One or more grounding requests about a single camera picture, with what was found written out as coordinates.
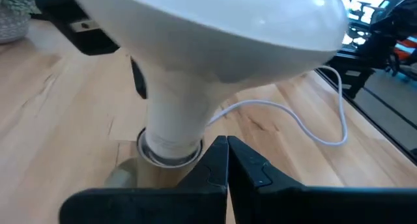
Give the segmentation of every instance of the white lamp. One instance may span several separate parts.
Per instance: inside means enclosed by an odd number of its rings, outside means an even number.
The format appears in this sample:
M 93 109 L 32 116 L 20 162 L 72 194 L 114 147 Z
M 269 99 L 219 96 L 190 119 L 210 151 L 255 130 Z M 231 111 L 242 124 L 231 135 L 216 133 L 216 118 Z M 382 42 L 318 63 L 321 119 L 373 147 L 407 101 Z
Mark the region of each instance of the white lamp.
M 146 144 L 178 164 L 199 148 L 222 101 L 320 66 L 348 24 L 342 0 L 78 2 L 139 63 L 149 97 Z

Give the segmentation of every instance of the potted plant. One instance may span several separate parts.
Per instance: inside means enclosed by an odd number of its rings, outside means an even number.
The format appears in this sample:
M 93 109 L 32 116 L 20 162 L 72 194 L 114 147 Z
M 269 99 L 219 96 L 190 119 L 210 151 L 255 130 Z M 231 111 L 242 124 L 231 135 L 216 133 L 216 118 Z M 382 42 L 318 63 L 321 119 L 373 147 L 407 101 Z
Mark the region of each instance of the potted plant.
M 24 37 L 34 12 L 35 0 L 0 0 L 0 44 Z

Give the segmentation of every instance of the white wire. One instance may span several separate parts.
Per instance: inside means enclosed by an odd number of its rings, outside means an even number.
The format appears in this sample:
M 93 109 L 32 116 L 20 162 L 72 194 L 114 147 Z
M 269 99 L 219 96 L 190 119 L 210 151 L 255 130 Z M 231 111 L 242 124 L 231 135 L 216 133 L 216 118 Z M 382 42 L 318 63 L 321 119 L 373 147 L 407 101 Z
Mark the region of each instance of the white wire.
M 285 107 L 284 105 L 277 104 L 277 103 L 274 103 L 274 102 L 269 102 L 269 101 L 266 101 L 266 100 L 244 100 L 244 101 L 241 101 L 239 103 L 230 105 L 228 108 L 224 109 L 223 111 L 218 113 L 216 116 L 212 117 L 210 119 L 210 122 L 208 123 L 208 126 L 210 126 L 211 124 L 216 122 L 218 119 L 222 118 L 224 115 L 228 114 L 230 111 L 234 110 L 237 107 L 241 107 L 241 106 L 248 105 L 248 104 L 263 104 L 263 105 L 270 105 L 270 106 L 280 108 L 280 109 L 284 110 L 285 112 L 287 112 L 288 114 L 290 114 L 296 120 L 297 124 L 301 127 L 302 131 L 304 131 L 304 133 L 306 133 L 308 135 L 308 137 L 310 137 L 312 140 L 315 140 L 315 141 L 320 142 L 324 145 L 333 146 L 333 147 L 343 145 L 347 141 L 347 124 L 346 124 L 345 112 L 343 110 L 341 78 L 340 78 L 340 75 L 339 75 L 338 71 L 336 71 L 334 68 L 329 67 L 329 66 L 322 66 L 321 68 L 331 70 L 338 77 L 339 115 L 340 115 L 340 122 L 341 122 L 342 135 L 343 135 L 342 140 L 340 142 L 335 142 L 334 143 L 334 142 L 327 142 L 327 141 L 324 141 L 322 139 L 319 139 L 316 135 L 313 135 L 313 133 L 311 133 L 306 128 L 306 126 L 302 123 L 300 118 L 291 109 L 289 109 L 288 107 Z

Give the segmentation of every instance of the wooden desk surface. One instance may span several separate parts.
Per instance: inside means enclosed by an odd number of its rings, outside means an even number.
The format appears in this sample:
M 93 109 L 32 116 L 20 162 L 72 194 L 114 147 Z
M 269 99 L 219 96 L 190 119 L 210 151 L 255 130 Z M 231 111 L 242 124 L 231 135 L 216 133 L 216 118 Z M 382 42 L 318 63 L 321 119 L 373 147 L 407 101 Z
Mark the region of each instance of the wooden desk surface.
M 341 137 L 336 92 L 315 72 L 242 91 L 222 107 L 252 98 L 290 106 L 323 139 Z M 309 185 L 416 187 L 417 168 L 348 103 L 345 109 L 349 142 L 340 148 L 318 145 L 288 114 L 259 105 L 230 113 L 205 141 L 235 135 Z M 41 21 L 25 40 L 0 46 L 1 222 L 57 223 L 69 195 L 100 187 L 133 155 L 145 112 L 123 50 L 82 55 Z

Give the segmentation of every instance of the light wood grain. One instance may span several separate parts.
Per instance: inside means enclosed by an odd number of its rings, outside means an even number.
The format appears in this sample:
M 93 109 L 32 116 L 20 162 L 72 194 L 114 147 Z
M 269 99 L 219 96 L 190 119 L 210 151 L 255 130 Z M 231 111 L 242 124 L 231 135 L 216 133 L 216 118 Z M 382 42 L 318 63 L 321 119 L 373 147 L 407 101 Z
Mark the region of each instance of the light wood grain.
M 288 105 L 319 137 L 340 138 L 336 93 L 315 72 L 242 91 L 222 108 L 251 98 Z M 258 105 L 213 124 L 205 143 L 238 136 L 308 185 L 416 187 L 417 168 L 344 104 L 344 147 L 319 145 L 283 111 Z M 26 39 L 0 46 L 1 222 L 57 223 L 69 195 L 103 186 L 116 165 L 134 156 L 145 115 L 127 52 L 88 57 L 50 24 L 33 21 Z

